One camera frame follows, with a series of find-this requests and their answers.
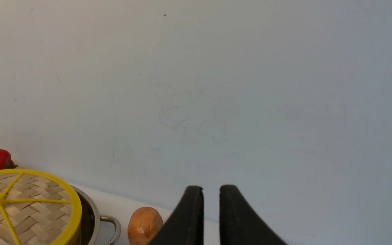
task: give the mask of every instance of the bamboo steamer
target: bamboo steamer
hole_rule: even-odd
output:
[[[81,201],[63,180],[0,170],[0,245],[79,245]]]

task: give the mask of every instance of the pepper stem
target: pepper stem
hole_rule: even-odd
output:
[[[17,164],[14,164],[14,165],[7,164],[6,168],[8,168],[8,169],[17,168],[17,166],[18,166]]]

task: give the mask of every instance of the pot rim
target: pot rim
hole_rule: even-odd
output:
[[[92,208],[93,219],[95,220],[95,226],[93,228],[92,237],[90,238],[90,241],[89,243],[87,243],[87,245],[93,245],[99,235],[99,226],[101,222],[101,215],[99,214],[99,209],[96,206],[95,202],[93,202],[93,200],[87,194],[85,194],[83,191],[76,188],[75,186],[72,187],[75,189],[76,192],[78,192],[78,194],[80,194],[89,203],[90,207]]]

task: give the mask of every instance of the stainless steel pot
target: stainless steel pot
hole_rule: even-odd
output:
[[[80,189],[73,186],[78,192],[81,200],[82,215],[81,215],[81,245],[93,245],[98,238],[99,224],[101,221],[112,223],[115,226],[115,234],[107,245],[114,245],[117,243],[121,233],[120,222],[112,216],[101,216],[98,207],[96,207],[93,200]]]

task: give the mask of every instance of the potato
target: potato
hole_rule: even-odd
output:
[[[128,224],[130,245],[147,245],[163,226],[163,219],[154,208],[139,208],[131,216]]]

